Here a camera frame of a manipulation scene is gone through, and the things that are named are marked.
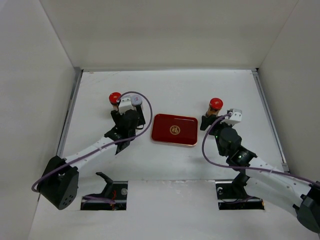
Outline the dark sauce jar red lid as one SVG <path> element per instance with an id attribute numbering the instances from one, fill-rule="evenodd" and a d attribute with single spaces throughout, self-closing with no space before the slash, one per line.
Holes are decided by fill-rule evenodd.
<path id="1" fill-rule="evenodd" d="M 119 102 L 118 102 L 118 99 L 121 97 L 121 93 L 119 92 L 112 92 L 108 99 L 109 99 L 109 102 L 110 104 L 112 105 L 113 109 L 115 111 L 118 111 L 119 110 Z"/>

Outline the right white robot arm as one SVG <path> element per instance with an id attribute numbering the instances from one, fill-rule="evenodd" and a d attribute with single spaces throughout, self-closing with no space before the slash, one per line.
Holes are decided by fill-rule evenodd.
<path id="1" fill-rule="evenodd" d="M 254 152 L 242 146 L 242 138 L 233 128 L 240 113 L 202 116 L 200 129 L 214 136 L 218 153 L 226 158 L 224 168 L 238 172 L 232 192 L 266 200 L 297 218 L 308 230 L 320 232 L 320 183 L 279 171 Z"/>

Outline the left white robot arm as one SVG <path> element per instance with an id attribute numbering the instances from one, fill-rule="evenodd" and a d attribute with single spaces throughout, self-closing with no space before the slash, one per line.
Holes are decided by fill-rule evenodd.
<path id="1" fill-rule="evenodd" d="M 77 196 L 81 169 L 98 165 L 98 156 L 101 154 L 114 157 L 122 152 L 137 137 L 136 131 L 140 126 L 146 124 L 141 107 L 129 109 L 123 114 L 113 110 L 111 116 L 115 126 L 100 140 L 73 155 L 52 157 L 41 178 L 33 185 L 32 189 L 58 210 L 67 208 Z"/>

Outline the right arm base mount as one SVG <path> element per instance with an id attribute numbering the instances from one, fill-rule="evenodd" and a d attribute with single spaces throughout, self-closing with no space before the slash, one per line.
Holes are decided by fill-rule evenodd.
<path id="1" fill-rule="evenodd" d="M 239 173 L 233 180 L 215 182 L 219 210 L 264 210 L 261 198 L 249 196 L 244 189 L 249 177 Z"/>

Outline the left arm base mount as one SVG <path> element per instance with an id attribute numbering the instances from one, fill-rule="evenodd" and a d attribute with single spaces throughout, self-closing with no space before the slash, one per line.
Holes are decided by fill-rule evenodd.
<path id="1" fill-rule="evenodd" d="M 96 172 L 105 181 L 101 193 L 91 193 L 81 199 L 81 211 L 125 211 L 127 209 L 128 181 L 113 181 L 103 172 Z"/>

